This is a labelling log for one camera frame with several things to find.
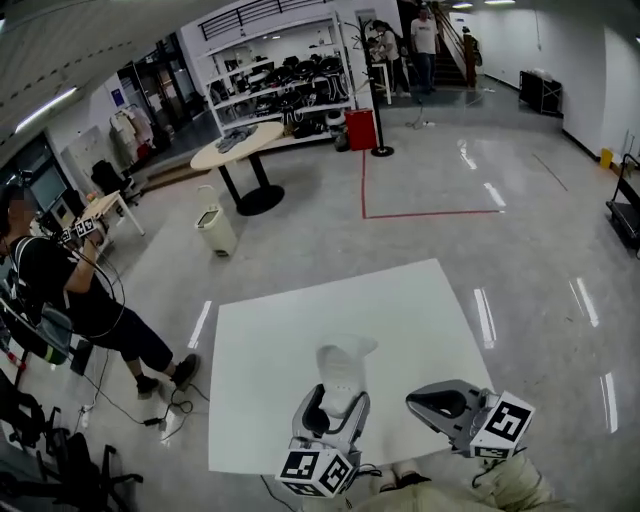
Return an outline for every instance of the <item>man in black shirt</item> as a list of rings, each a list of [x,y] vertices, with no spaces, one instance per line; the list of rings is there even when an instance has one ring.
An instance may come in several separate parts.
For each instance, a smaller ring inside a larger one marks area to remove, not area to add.
[[[190,354],[174,364],[164,341],[138,315],[109,296],[95,276],[100,232],[93,231],[85,238],[85,261],[47,238],[31,237],[34,217],[33,206],[21,187],[0,189],[0,255],[11,258],[29,293],[65,313],[74,332],[89,342],[119,351],[136,379],[139,398],[149,398],[160,385],[142,373],[140,359],[185,391],[198,370],[198,357]]]

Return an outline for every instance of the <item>black table base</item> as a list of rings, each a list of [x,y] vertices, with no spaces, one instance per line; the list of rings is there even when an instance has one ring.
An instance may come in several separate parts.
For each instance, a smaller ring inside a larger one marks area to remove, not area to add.
[[[224,165],[220,166],[220,174],[229,189],[231,197],[236,203],[236,209],[240,215],[245,217],[260,215],[261,213],[271,210],[271,208],[275,207],[284,197],[284,189],[282,187],[269,183],[260,157],[254,153],[249,156],[249,161],[251,162],[251,167],[253,167],[256,178],[258,178],[260,187],[252,190],[244,197],[240,197],[240,194],[238,194],[238,190],[231,180],[227,168]]]

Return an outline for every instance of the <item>stair railing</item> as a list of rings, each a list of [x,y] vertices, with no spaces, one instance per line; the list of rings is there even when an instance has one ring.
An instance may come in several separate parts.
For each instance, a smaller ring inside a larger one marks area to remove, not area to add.
[[[440,31],[440,36],[447,45],[453,60],[464,75],[468,87],[476,86],[476,57],[473,53],[473,38],[466,34],[463,37],[458,34],[449,14],[444,12],[439,2],[431,2],[431,12],[436,18],[436,24]]]

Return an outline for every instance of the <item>white shelving unit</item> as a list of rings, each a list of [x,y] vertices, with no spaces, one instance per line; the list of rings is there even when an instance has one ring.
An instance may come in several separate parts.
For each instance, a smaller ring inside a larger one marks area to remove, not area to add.
[[[219,75],[215,75],[215,76],[209,76],[207,78],[207,80],[203,80],[202,79],[202,72],[200,69],[200,66],[198,63],[202,62],[202,59],[205,58],[214,58],[214,56],[217,53],[223,52],[225,50],[229,50],[231,48],[237,47],[237,46],[241,46],[244,43],[247,43],[248,41],[251,40],[256,40],[259,38],[262,39],[268,39],[268,35],[269,34],[274,34],[274,33],[285,33],[286,34],[286,30],[287,29],[293,29],[294,27],[300,28],[300,27],[304,27],[305,25],[309,26],[310,29],[309,30],[317,30],[318,25],[325,23],[325,27],[332,29],[332,32],[330,32],[331,34],[331,39],[333,40],[333,42],[331,44],[322,44],[322,45],[317,45],[314,47],[309,47],[309,48],[305,48],[305,51],[307,52],[312,52],[312,53],[318,53],[318,54],[327,54],[331,51],[337,52],[339,54],[339,57],[342,61],[342,67],[345,70],[345,76],[347,77],[347,92],[348,92],[348,100],[347,101],[343,101],[341,103],[334,103],[334,104],[324,104],[324,105],[313,105],[313,106],[309,106],[309,107],[302,107],[300,109],[298,109],[296,112],[298,114],[314,114],[314,113],[319,113],[319,112],[323,112],[323,111],[328,111],[328,110],[336,110],[336,109],[353,109],[356,107],[355,105],[355,100],[354,100],[354,91],[353,91],[353,85],[351,84],[351,80],[350,80],[350,72],[348,69],[348,61],[347,61],[347,57],[346,57],[346,50],[344,47],[344,42],[342,40],[342,35],[341,35],[341,30],[339,27],[339,23],[338,23],[338,19],[336,16],[336,13],[332,13],[330,16],[323,16],[320,18],[310,18],[306,21],[296,21],[294,23],[291,23],[289,25],[284,25],[284,26],[278,26],[278,27],[274,27],[272,29],[266,30],[266,31],[262,31],[256,34],[252,34],[249,36],[244,36],[236,41],[233,41],[231,43],[227,43],[224,46],[217,48],[215,50],[211,50],[208,51],[206,53],[204,53],[203,55],[200,55],[197,59],[196,59],[196,68],[198,71],[198,79],[200,80],[201,84],[203,85],[203,89],[205,91],[207,91],[207,101],[209,103],[209,107],[211,109],[211,112],[213,113],[213,117],[216,120],[216,123],[218,125],[218,128],[220,130],[220,133],[222,133],[224,135],[224,133],[228,130],[232,130],[234,128],[238,128],[240,126],[247,126],[247,125],[251,125],[251,124],[256,124],[256,123],[260,123],[263,121],[273,121],[273,120],[279,120],[282,119],[282,114],[281,113],[277,113],[277,114],[270,114],[270,115],[266,115],[266,116],[261,116],[261,117],[253,117],[253,116],[249,116],[249,117],[244,117],[244,118],[240,118],[240,119],[236,119],[233,121],[227,121],[227,122],[223,122],[220,118],[221,113],[219,112],[221,109],[224,108],[228,108],[231,107],[233,105],[235,105],[236,103],[240,103],[242,101],[248,101],[248,100],[253,100],[255,98],[258,98],[260,96],[266,95],[266,94],[273,94],[273,93],[279,93],[282,91],[286,91],[286,90],[290,90],[290,89],[294,89],[296,87],[300,87],[301,85],[306,85],[312,82],[308,82],[308,81],[298,81],[298,82],[293,82],[284,86],[280,86],[280,87],[272,87],[272,88],[267,88],[267,89],[263,89],[260,91],[256,91],[253,93],[244,93],[244,94],[236,94],[231,96],[229,99],[218,102],[216,104],[214,104],[212,98],[211,98],[211,94],[209,93],[210,89],[209,86],[216,82],[216,81],[223,81],[226,82],[227,84],[228,79],[231,76],[234,75],[238,75],[240,73],[245,73],[245,72],[249,72],[251,71],[253,68],[256,68],[258,66],[264,66],[265,64],[270,64],[273,63],[275,65],[275,67],[278,67],[279,65],[281,65],[281,62],[279,62],[279,59],[276,59],[273,56],[270,56],[269,54],[265,55],[265,57],[267,57],[266,60],[261,60],[261,61],[256,61],[256,62],[252,62],[249,65],[246,66],[242,66],[239,67],[237,69],[234,69],[233,71],[230,71],[228,73],[223,73],[223,74],[219,74]],[[292,54],[295,53],[296,48],[292,48]],[[278,147],[284,147],[284,146],[289,146],[289,145],[293,145],[293,144],[301,144],[301,143],[305,143],[305,142],[313,142],[313,141],[318,141],[318,140],[324,140],[324,139],[329,139],[331,138],[331,135],[328,132],[324,132],[318,135],[313,135],[310,137],[306,137],[306,138],[302,138],[302,139],[295,139],[293,137],[283,137],[277,141],[274,141],[273,143],[271,143],[269,146],[267,146],[268,149],[272,149],[272,148],[278,148]]]
[[[218,80],[224,80],[225,78],[229,78],[230,76],[233,76],[233,75],[238,75],[246,71],[251,71],[253,68],[257,68],[258,66],[264,66],[266,64],[271,64],[272,62],[273,62],[272,59],[265,59],[265,60],[259,60],[257,62],[252,62],[248,66],[243,66],[241,68],[234,69],[233,71],[229,71],[228,73],[224,73],[223,75],[212,76],[206,82],[206,85],[212,84],[213,82],[217,82]]]

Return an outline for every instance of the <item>staircase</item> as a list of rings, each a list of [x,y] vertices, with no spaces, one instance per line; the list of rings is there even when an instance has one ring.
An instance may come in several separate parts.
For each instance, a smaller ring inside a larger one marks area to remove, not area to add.
[[[442,36],[438,34],[440,40],[440,53],[436,55],[436,87],[467,87],[467,80],[453,60],[451,52],[444,44]]]

